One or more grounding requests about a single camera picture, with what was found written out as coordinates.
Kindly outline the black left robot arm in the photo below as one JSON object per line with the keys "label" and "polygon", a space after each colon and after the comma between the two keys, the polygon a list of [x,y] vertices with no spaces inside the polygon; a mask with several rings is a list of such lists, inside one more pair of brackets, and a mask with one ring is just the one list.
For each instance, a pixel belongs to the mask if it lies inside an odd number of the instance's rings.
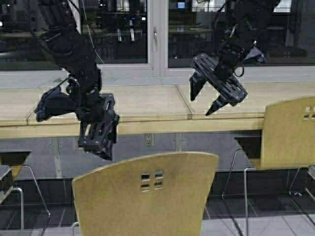
{"label": "black left robot arm", "polygon": [[69,1],[39,0],[47,24],[45,32],[32,37],[59,67],[68,72],[66,92],[61,85],[45,92],[34,113],[37,122],[74,113],[80,122],[78,146],[104,160],[113,159],[120,117],[112,93],[101,93],[101,70],[95,49],[78,30]]}

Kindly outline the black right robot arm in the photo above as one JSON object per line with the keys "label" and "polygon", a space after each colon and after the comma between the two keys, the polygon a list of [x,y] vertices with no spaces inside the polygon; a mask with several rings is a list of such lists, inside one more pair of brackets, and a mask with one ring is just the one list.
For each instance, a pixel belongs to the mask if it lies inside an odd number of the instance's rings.
{"label": "black right robot arm", "polygon": [[206,53],[193,57],[194,69],[190,77],[190,99],[194,101],[206,83],[219,93],[205,115],[209,116],[226,105],[236,106],[248,92],[239,81],[235,70],[255,48],[262,31],[266,29],[278,0],[236,0],[229,7],[230,22],[224,38],[216,49],[214,59]]}

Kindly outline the robot base left corner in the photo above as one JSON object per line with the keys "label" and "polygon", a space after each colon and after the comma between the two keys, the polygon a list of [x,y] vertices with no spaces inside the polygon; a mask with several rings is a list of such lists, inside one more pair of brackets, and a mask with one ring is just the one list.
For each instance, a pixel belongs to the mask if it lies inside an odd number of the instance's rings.
{"label": "robot base left corner", "polygon": [[8,165],[0,166],[0,203],[9,196],[13,190],[12,169]]}

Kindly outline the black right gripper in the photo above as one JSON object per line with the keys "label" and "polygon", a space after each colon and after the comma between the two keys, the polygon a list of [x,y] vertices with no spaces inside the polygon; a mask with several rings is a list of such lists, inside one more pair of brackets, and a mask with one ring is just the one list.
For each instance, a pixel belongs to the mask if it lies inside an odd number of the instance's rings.
{"label": "black right gripper", "polygon": [[191,62],[194,73],[189,79],[190,100],[196,99],[207,82],[219,93],[205,116],[213,114],[227,104],[236,106],[243,102],[248,95],[246,89],[234,75],[229,75],[226,70],[218,72],[217,64],[215,59],[205,53],[194,56]]}

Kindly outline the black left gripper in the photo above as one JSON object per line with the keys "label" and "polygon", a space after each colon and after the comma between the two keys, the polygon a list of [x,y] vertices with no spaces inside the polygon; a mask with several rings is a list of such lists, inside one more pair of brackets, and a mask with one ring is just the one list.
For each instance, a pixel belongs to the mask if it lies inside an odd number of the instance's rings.
{"label": "black left gripper", "polygon": [[80,123],[78,147],[84,152],[113,161],[113,147],[117,142],[117,127],[120,116],[114,110],[115,98],[112,93],[100,95],[103,99],[103,116],[97,122]]}

